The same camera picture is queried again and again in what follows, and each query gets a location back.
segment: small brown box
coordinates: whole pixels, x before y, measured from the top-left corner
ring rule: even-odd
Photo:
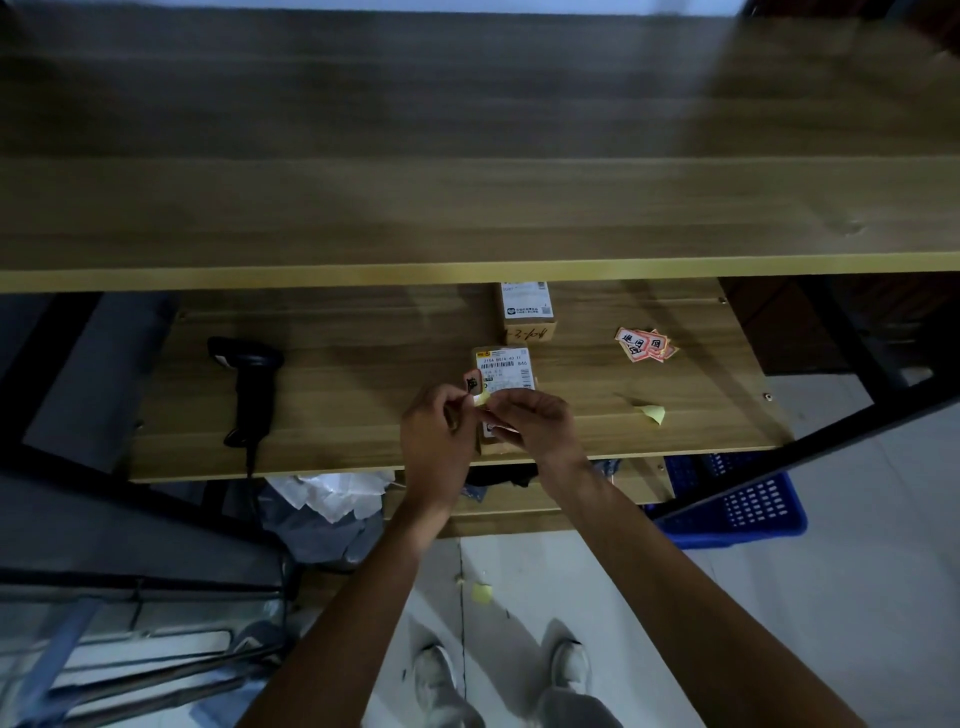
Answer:
[[[521,346],[495,346],[473,350],[473,364],[480,370],[483,391],[496,392],[500,389],[525,387],[537,389],[530,350]],[[487,428],[480,424],[478,441],[481,455],[520,452],[508,443],[502,443],[492,435],[485,434]]]
[[[550,341],[557,318],[545,280],[499,283],[496,302],[507,344],[538,344]]]

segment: white label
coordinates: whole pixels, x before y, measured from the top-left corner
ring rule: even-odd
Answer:
[[[526,347],[493,349],[477,352],[477,369],[483,375],[484,392],[501,389],[537,389],[534,370],[530,365],[530,350]],[[490,426],[484,423],[483,436],[492,438]]]
[[[508,319],[552,319],[550,289],[544,281],[500,283],[503,315]]]

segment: blue plastic object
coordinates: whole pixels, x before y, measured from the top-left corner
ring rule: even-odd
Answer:
[[[755,458],[755,452],[671,455],[663,458],[676,495],[696,487],[700,473],[719,475]],[[697,460],[703,467],[698,467]],[[658,523],[679,548],[724,548],[751,541],[800,536],[806,513],[786,473],[741,488],[736,493],[692,508]]]

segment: gray pants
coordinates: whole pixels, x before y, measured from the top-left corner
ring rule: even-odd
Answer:
[[[533,724],[540,728],[622,728],[607,706],[590,695],[547,688],[537,701]],[[440,690],[426,728],[484,728],[476,709],[452,687]]]

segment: person's left hand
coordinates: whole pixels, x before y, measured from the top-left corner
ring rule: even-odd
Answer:
[[[451,419],[447,420],[448,410]],[[452,384],[424,387],[400,421],[404,505],[444,526],[464,486],[476,444],[473,398]]]

